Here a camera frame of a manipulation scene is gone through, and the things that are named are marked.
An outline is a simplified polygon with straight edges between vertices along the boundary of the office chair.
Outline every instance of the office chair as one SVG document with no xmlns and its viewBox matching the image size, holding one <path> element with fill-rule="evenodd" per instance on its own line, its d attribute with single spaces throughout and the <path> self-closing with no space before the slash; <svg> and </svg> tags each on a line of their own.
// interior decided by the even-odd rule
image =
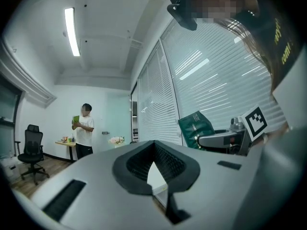
<svg viewBox="0 0 307 230">
<path fill-rule="evenodd" d="M 43 158 L 43 149 L 42 149 L 42 138 L 43 133 L 39 132 L 39 127 L 35 125 L 29 125 L 25 133 L 25 142 L 24 142 L 24 153 L 18 155 L 18 160 L 24 163 L 31 164 L 31 167 L 27 172 L 21 174 L 21 178 L 24 180 L 24 175 L 33 173 L 34 175 L 34 183 L 37 185 L 38 183 L 35 180 L 35 174 L 45 174 L 47 178 L 49 175 L 45 173 L 45 169 L 38 165 Z"/>
</svg>

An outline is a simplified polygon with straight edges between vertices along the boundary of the green paper bag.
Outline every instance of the green paper bag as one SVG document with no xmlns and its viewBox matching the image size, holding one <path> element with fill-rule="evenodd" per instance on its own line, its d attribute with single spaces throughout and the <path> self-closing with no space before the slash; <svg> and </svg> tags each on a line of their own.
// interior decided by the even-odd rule
<svg viewBox="0 0 307 230">
<path fill-rule="evenodd" d="M 197 143 L 198 136 L 215 134 L 211 122 L 201 114 L 200 111 L 192 113 L 180 119 L 178 122 L 182 135 L 189 148 L 202 150 L 201 146 Z"/>
</svg>

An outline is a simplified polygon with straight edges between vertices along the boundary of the black slot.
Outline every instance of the black slot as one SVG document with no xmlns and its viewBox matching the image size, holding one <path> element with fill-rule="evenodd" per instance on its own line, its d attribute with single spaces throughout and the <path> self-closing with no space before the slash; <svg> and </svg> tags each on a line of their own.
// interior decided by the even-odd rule
<svg viewBox="0 0 307 230">
<path fill-rule="evenodd" d="M 72 180 L 43 211 L 54 220 L 59 221 L 85 185 L 86 183 L 84 182 Z"/>
<path fill-rule="evenodd" d="M 230 168 L 230 169 L 234 169 L 234 170 L 239 170 L 241 168 L 241 164 L 238 163 L 231 163 L 231 162 L 227 162 L 227 161 L 219 161 L 217 163 L 218 165 L 222 165 L 224 167 Z"/>
</svg>

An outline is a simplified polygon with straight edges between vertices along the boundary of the black pants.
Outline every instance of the black pants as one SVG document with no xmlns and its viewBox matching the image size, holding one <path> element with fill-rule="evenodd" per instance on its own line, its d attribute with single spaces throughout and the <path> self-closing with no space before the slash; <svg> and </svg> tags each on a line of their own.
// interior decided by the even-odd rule
<svg viewBox="0 0 307 230">
<path fill-rule="evenodd" d="M 80 158 L 85 157 L 86 155 L 92 154 L 93 149 L 92 147 L 87 147 L 87 146 L 76 143 L 76 152 L 77 152 L 78 159 L 80 159 Z"/>
</svg>

